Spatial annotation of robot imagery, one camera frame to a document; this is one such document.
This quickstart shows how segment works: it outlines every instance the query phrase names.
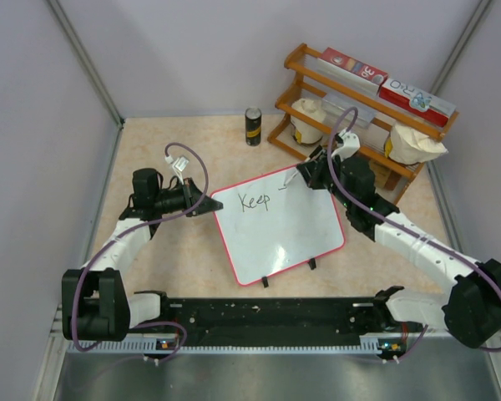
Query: can lid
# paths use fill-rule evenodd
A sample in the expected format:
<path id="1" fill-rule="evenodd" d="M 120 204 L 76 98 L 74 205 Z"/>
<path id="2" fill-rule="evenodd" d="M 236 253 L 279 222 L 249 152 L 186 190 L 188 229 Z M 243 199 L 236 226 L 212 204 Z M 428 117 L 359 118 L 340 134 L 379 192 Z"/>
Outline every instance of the can lid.
<path id="1" fill-rule="evenodd" d="M 250 107 L 249 109 L 245 110 L 245 117 L 247 119 L 257 119 L 261 117 L 261 110 L 257 107 Z"/>

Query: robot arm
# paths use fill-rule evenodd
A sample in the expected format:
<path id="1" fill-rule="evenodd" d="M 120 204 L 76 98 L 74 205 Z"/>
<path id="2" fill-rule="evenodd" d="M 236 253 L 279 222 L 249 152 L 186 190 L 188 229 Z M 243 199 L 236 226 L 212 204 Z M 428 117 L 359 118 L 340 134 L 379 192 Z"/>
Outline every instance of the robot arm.
<path id="1" fill-rule="evenodd" d="M 360 147 L 356 134 L 343 130 L 336 140 L 339 147 L 332 153 L 332 162 L 340 183 L 357 201 L 391 223 L 377 219 L 344 196 L 333 182 L 325 150 L 314 152 L 311 160 L 297 166 L 308 187 L 329 190 L 347 208 L 347 219 L 357 231 L 403 255 L 443 290 L 443 294 L 426 294 L 392 287 L 379 292 L 376 299 L 385 305 L 394 322 L 444 328 L 464 345 L 480 347 L 501 329 L 501 301 L 486 281 L 459 259 L 477 265 L 500 289 L 501 264 L 493 259 L 481 263 L 455 251 L 453 257 L 428 244 L 430 241 L 447 248 L 375 192 L 375 175 L 367 160 L 354 155 Z M 414 231 L 417 237 L 397 225 Z"/>
<path id="2" fill-rule="evenodd" d="M 150 241 L 159 225 L 141 226 L 122 238 L 119 235 L 146 221 L 158 220 L 162 215 L 187 210 L 202 195 L 191 178 L 162 188 L 163 177 L 155 169 L 135 171 L 132 183 L 134 193 L 129 204 L 104 244 L 116 242 L 91 266 L 82 286 L 78 303 L 78 338 L 82 340 L 121 341 L 130 328 L 160 315 L 162 292 L 142 292 L 126 297 L 122 281 L 139 250 Z M 199 216 L 222 207 L 222 203 L 205 196 L 187 216 Z M 81 272 L 67 270 L 62 279 L 63 335 L 67 339 L 72 339 L 73 299 Z"/>

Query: tabletop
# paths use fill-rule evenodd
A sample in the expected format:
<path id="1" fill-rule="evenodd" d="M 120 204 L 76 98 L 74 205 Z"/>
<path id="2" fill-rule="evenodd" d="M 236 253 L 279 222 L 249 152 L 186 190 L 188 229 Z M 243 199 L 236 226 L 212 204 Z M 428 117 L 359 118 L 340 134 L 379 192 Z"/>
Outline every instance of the tabletop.
<path id="1" fill-rule="evenodd" d="M 210 176 L 208 194 L 297 163 L 299 160 L 266 141 L 266 134 L 280 119 L 279 114 L 263 116 L 262 141 L 256 147 L 245 143 L 245 121 L 241 115 L 127 119 L 94 250 L 111 235 L 126 207 L 135 170 L 153 167 L 164 175 L 164 186 L 168 185 L 172 171 L 164 161 L 164 147 L 169 142 L 190 146 L 204 160 Z M 175 157 L 186 152 L 174 147 L 171 154 Z M 192 155 L 187 156 L 190 163 L 185 175 L 203 189 L 202 169 Z M 447 242 L 425 169 L 398 206 L 412 222 Z M 168 221 L 159 226 L 152 241 L 139 252 L 124 277 L 124 286 L 128 294 L 157 290 L 167 292 L 169 297 L 373 296 L 393 285 L 440 292 L 436 283 L 409 261 L 370 241 L 350 227 L 343 212 L 340 215 L 346 245 L 319 258 L 313 271 L 301 265 L 271 277 L 268 288 L 260 283 L 248 287 L 237 284 L 213 214 Z"/>

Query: wooden shelf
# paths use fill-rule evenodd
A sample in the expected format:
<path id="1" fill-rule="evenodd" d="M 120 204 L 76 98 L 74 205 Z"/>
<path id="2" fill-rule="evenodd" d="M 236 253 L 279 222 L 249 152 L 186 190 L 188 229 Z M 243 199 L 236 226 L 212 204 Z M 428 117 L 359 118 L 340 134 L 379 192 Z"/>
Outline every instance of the wooden shelf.
<path id="1" fill-rule="evenodd" d="M 344 94 L 356 101 L 365 104 L 366 106 L 375 109 L 380 114 L 384 114 L 383 117 L 381 115 L 376 116 L 371 121 L 371 126 L 376 126 L 380 129 L 384 129 L 386 132 L 390 132 L 392 130 L 393 120 L 399 121 L 405 125 L 411 126 L 414 129 L 430 136 L 435 140 L 442 140 L 445 134 L 453 125 L 455 119 L 458 116 L 458 112 L 454 112 L 448 123 L 445 127 L 436 127 L 421 118 L 415 116 L 414 114 L 408 113 L 406 110 L 398 108 L 395 104 L 388 103 L 386 100 L 380 99 L 378 97 L 371 98 L 365 94 L 361 94 L 357 92 L 355 89 L 351 89 L 345 85 L 338 83 L 333 79 L 329 79 L 323 74 L 320 74 L 315 69 L 312 69 L 312 62 L 315 64 L 315 58 L 319 58 L 321 56 L 321 52 L 309 48 L 306 44 L 301 44 L 298 46 L 293 52 L 291 52 L 286 61 L 284 62 L 284 67 L 287 69 L 292 69 L 295 71 L 295 78 L 291 82 L 289 88 L 281 94 L 281 96 L 276 101 L 276 107 L 286 114 L 284 115 L 284 119 L 271 131 L 267 140 L 272 144 L 282 148 L 286 152 L 294 155 L 296 158 L 300 160 L 304 160 L 308 154 L 311 153 L 310 148 L 303 149 L 302 147 L 294 144 L 288 144 L 285 141 L 280 140 L 278 137 L 281 135 L 286 128 L 289 126 L 291 122 L 291 117 L 299 119 L 314 128 L 317 128 L 321 132 L 326 135 L 330 135 L 332 128 L 329 125 L 331 121 L 328 121 L 329 124 L 324 124 L 322 122 L 316 121 L 311 117 L 293 109 L 293 103 L 300 99 L 301 97 L 310 97 L 310 98 L 323 98 L 329 93 L 328 89 L 332 91 L 336 91 L 340 94 Z M 312 79 L 312 84 L 305 81 L 305 78 Z M 390 121 L 385 121 L 382 118 L 389 117 Z M 364 143 L 362 137 L 358 135 L 361 139 L 361 148 L 358 151 L 359 155 L 366 157 L 369 160 L 373 160 L 379 165 L 382 165 L 388 168 L 391 171 L 390 180 L 388 180 L 387 185 L 393 184 L 396 185 L 402 178 L 402 181 L 406 181 L 406 185 L 398 192 L 397 197 L 395 198 L 395 203 L 401 199 L 401 196 L 413 182 L 413 180 L 418 175 L 419 171 L 423 168 L 424 163 L 418 163 L 417 165 L 402 165 L 397 163 L 394 160 L 387 158 L 384 155 L 383 146 L 375 146 L 375 144 Z"/>

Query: red and white box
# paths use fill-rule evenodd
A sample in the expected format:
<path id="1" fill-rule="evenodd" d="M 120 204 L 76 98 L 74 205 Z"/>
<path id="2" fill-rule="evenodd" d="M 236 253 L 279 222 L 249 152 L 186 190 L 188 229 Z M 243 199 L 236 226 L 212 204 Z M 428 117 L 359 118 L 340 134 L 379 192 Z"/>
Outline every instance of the red and white box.
<path id="1" fill-rule="evenodd" d="M 457 108 L 437 96 L 392 78 L 382 85 L 378 96 L 438 127 L 445 126 Z"/>
<path id="2" fill-rule="evenodd" d="M 377 94 L 379 88 L 387 79 L 387 73 L 384 71 L 340 53 L 333 48 L 327 48 L 321 54 L 321 57 L 317 59 L 317 67 L 321 71 L 332 74 L 350 84 L 355 84 L 371 94 Z"/>

